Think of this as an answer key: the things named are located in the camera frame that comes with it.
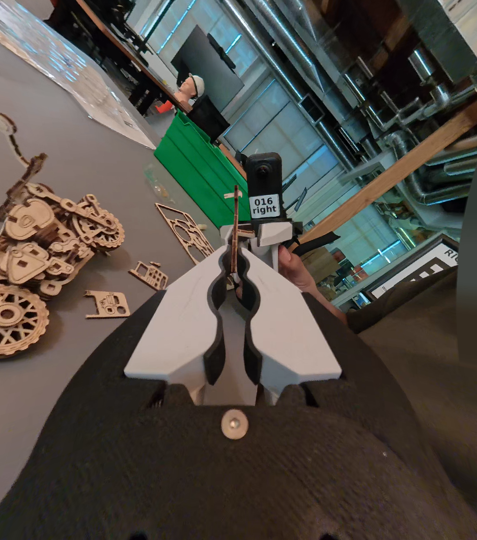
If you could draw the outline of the clear plastic wrapper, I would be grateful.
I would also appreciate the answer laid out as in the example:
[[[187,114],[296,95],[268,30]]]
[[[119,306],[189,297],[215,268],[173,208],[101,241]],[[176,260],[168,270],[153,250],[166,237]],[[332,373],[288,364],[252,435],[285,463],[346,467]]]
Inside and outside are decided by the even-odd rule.
[[[89,118],[146,148],[156,149],[100,71],[15,1],[0,1],[0,44],[67,91]]]

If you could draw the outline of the wooden motorcycle model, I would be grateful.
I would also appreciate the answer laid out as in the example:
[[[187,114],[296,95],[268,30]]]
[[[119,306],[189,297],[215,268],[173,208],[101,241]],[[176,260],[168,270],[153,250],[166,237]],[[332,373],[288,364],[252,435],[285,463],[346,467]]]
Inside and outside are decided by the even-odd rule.
[[[35,345],[49,324],[52,300],[97,252],[108,254],[125,240],[119,220],[93,194],[79,202],[32,179],[47,159],[28,160],[17,144],[17,126],[0,112],[2,132],[23,176],[0,206],[0,360]]]

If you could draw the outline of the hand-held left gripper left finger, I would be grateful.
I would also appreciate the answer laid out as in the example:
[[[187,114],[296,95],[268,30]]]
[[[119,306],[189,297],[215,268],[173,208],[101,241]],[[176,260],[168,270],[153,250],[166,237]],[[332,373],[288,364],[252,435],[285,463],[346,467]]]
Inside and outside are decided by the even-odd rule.
[[[187,388],[195,405],[225,365],[223,320],[231,246],[223,246],[161,294],[140,341],[124,368],[131,379],[164,381]]]

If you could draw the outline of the small wooden grid cutout piece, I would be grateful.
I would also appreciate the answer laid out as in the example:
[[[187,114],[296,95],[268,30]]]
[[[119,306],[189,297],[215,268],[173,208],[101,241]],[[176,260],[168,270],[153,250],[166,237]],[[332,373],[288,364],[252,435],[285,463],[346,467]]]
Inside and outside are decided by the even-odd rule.
[[[149,263],[138,261],[133,269],[128,270],[128,273],[155,291],[163,291],[167,287],[168,276],[161,271],[161,267],[157,268]]]

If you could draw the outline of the clear bag of small parts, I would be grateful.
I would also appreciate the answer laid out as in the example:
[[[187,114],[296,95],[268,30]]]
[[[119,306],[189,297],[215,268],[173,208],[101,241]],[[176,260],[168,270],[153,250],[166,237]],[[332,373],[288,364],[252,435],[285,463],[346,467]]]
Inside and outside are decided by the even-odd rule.
[[[153,190],[154,194],[164,203],[174,203],[174,199],[171,194],[165,188],[165,186],[157,179],[154,168],[151,164],[144,166],[143,173],[147,185]]]

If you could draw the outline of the green plastic bin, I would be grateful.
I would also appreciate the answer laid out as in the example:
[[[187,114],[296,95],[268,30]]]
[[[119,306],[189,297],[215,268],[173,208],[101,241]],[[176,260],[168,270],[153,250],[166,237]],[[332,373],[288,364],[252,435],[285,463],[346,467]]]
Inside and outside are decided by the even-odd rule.
[[[239,220],[248,221],[247,181],[221,150],[181,111],[154,151],[154,156],[194,200],[216,226],[231,225],[234,220],[234,187],[239,198]]]

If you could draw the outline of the thin wooden handlebar piece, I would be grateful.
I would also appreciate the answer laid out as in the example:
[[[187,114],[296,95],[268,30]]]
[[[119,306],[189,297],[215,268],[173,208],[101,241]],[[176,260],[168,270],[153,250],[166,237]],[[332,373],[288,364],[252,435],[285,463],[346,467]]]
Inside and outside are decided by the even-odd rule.
[[[234,186],[233,201],[234,201],[234,221],[230,229],[230,273],[231,275],[237,273],[237,261],[238,261],[238,247],[241,239],[252,239],[255,237],[255,231],[251,224],[241,226],[239,224],[239,198],[242,197],[242,192],[239,190],[239,186]]]

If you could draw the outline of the wooden beam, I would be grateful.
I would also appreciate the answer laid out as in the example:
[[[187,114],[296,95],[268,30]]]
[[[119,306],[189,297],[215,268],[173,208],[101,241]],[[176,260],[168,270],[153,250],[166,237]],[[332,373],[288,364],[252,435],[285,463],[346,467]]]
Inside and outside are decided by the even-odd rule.
[[[454,143],[460,136],[477,125],[477,101],[441,126],[418,146],[398,159],[395,164],[384,171],[379,177],[362,188],[357,194],[345,201],[319,224],[312,227],[300,237],[303,244],[315,240],[352,219],[376,199],[404,180],[409,174],[424,165],[439,151]]]

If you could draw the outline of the framed marker sign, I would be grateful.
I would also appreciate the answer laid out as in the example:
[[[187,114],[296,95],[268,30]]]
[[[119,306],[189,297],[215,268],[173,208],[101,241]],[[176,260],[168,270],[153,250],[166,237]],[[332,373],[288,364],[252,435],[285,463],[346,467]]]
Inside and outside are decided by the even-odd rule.
[[[416,282],[458,265],[459,243],[445,234],[412,250],[378,279],[362,289],[369,301],[375,301],[402,282]]]

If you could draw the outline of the person's right hand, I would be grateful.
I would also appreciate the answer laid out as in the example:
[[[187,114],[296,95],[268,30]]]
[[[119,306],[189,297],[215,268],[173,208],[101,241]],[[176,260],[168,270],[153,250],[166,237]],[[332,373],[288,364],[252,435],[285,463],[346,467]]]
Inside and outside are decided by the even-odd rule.
[[[315,280],[296,254],[283,245],[278,247],[278,272],[295,285],[302,293],[318,295]]]

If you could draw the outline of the wooden sheet with round cutouts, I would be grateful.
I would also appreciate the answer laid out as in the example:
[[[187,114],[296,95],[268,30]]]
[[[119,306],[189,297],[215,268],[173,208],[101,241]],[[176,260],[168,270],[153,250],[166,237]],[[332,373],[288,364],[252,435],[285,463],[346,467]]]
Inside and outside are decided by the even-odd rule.
[[[187,212],[159,203],[154,206],[195,265],[215,252],[200,227]]]

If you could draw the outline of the black display screen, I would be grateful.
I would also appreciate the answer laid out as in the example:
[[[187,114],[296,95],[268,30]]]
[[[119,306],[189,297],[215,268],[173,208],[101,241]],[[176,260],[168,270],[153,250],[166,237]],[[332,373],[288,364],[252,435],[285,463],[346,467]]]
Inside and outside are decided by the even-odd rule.
[[[235,64],[211,35],[196,25],[181,45],[172,66],[178,71],[178,81],[186,75],[199,76],[204,81],[203,96],[210,98],[219,112],[242,90],[244,83],[235,73]]]

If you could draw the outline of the metal ventilation ducts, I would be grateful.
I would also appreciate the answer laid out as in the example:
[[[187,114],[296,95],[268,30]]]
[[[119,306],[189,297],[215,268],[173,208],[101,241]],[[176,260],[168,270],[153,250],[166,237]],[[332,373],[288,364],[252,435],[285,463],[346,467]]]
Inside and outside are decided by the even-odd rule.
[[[220,1],[343,166],[368,183],[477,101],[477,1]]]

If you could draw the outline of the person's dark brown clothing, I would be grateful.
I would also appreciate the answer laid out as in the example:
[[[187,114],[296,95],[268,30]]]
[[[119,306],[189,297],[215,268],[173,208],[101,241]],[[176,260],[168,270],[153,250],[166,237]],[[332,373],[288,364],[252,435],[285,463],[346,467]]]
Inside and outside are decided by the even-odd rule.
[[[459,525],[460,498],[450,476],[446,438],[452,405],[446,394],[451,368],[457,366],[456,286],[458,267],[450,267],[417,281],[401,282],[378,300],[342,316],[347,326],[373,352],[403,389],[424,430],[440,473],[440,491],[448,495],[442,516]]]

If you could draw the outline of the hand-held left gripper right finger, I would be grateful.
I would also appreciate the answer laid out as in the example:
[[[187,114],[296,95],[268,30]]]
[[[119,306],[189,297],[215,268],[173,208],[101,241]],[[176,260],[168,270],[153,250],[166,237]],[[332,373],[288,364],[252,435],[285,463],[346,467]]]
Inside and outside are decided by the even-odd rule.
[[[245,322],[244,367],[265,401],[284,389],[339,379],[342,368],[301,291],[244,247],[237,251]]]

